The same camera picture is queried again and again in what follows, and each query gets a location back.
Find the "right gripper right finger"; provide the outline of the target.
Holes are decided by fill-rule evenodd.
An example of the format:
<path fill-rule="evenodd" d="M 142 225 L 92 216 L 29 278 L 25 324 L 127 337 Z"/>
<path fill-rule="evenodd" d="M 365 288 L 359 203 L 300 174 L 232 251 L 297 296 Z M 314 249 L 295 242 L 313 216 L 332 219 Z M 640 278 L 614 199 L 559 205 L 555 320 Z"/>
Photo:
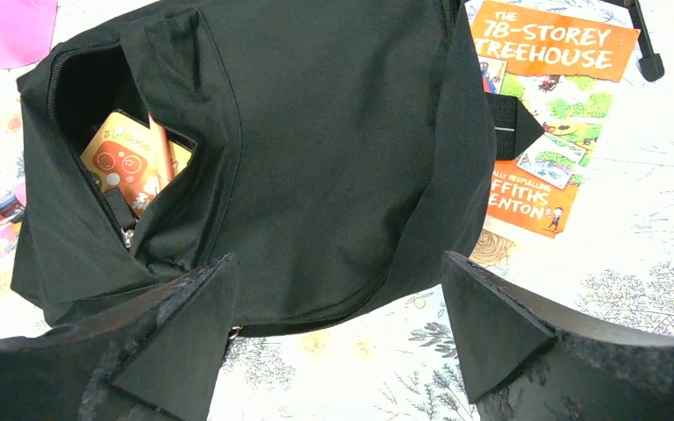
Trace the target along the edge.
<path fill-rule="evenodd" d="M 588 316 L 455 252 L 442 290 L 483 420 L 674 420 L 674 338 Z"/>

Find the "orange snack packet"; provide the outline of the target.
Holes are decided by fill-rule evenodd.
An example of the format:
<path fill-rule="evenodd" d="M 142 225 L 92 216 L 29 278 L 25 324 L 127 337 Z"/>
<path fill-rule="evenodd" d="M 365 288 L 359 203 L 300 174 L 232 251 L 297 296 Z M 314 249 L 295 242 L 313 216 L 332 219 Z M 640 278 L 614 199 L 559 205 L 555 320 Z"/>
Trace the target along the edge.
<path fill-rule="evenodd" d="M 160 192 L 149 129 L 122 110 L 112 111 L 81 154 L 95 184 L 104 193 L 120 189 L 141 216 Z"/>

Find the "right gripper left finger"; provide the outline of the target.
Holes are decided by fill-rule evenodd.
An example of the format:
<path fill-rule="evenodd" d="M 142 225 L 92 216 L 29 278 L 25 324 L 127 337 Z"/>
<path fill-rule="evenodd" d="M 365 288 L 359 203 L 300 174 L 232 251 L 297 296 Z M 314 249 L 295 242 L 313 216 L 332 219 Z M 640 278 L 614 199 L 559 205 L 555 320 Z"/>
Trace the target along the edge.
<path fill-rule="evenodd" d="M 0 339 L 0 420 L 204 420 L 233 326 L 225 255 L 36 338 Z"/>

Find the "black student backpack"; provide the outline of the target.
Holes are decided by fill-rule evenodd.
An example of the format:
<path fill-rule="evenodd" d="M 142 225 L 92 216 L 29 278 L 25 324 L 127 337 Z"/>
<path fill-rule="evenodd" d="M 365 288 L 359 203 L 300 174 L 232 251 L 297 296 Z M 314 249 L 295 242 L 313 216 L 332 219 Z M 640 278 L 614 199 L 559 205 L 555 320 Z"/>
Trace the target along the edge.
<path fill-rule="evenodd" d="M 543 133 L 484 92 L 458 1 L 159 1 L 56 45 L 18 90 L 11 286 L 50 325 L 227 253 L 248 336 L 432 288 L 441 255 L 477 243 L 495 161 Z M 115 110 L 192 151 L 137 221 L 80 159 Z"/>

